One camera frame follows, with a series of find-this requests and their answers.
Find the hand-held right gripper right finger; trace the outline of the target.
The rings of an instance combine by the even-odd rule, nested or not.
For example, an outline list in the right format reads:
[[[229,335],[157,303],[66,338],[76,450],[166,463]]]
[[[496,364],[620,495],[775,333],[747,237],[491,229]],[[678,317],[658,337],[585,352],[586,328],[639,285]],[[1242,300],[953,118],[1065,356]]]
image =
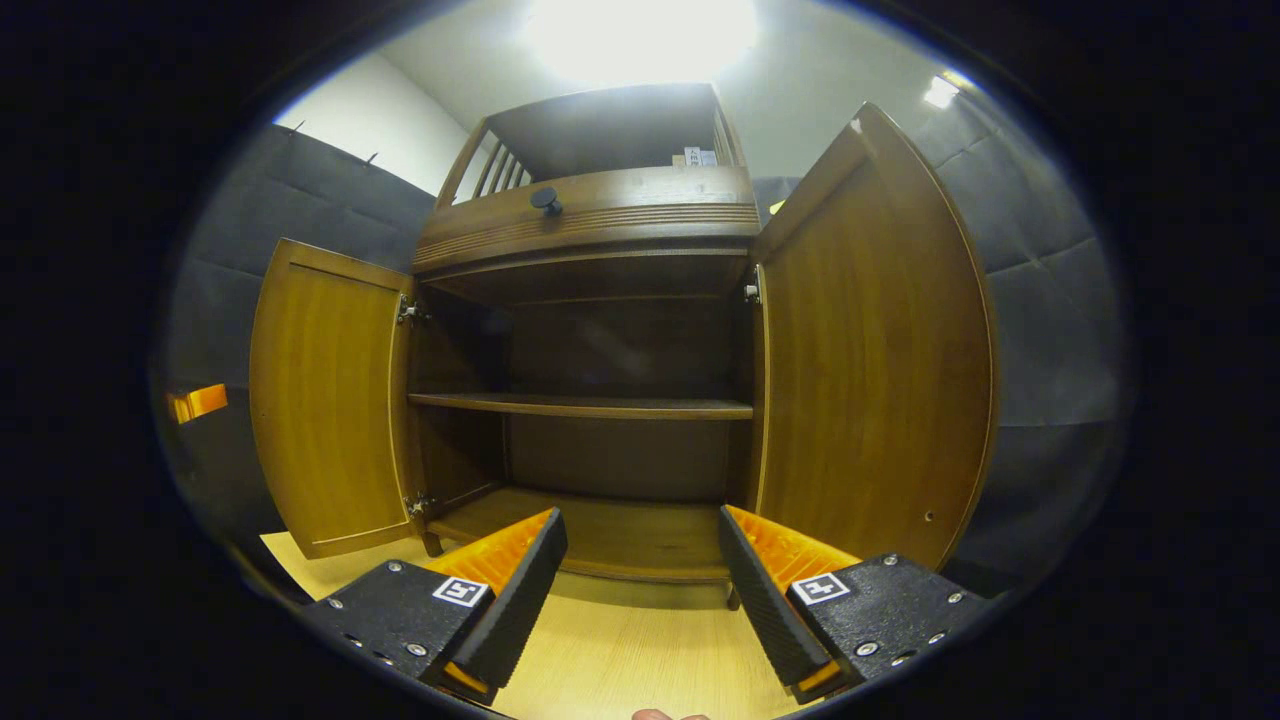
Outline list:
[[[938,653],[993,603],[901,553],[858,559],[732,505],[719,507],[718,541],[739,605],[800,705]]]

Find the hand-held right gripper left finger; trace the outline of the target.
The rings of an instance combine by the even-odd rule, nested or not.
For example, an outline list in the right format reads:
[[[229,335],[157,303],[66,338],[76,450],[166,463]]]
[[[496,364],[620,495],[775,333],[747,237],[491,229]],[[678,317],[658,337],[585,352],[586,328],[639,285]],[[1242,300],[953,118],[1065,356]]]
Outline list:
[[[509,684],[567,555],[550,507],[425,566],[388,559],[298,611],[326,643],[489,706]]]

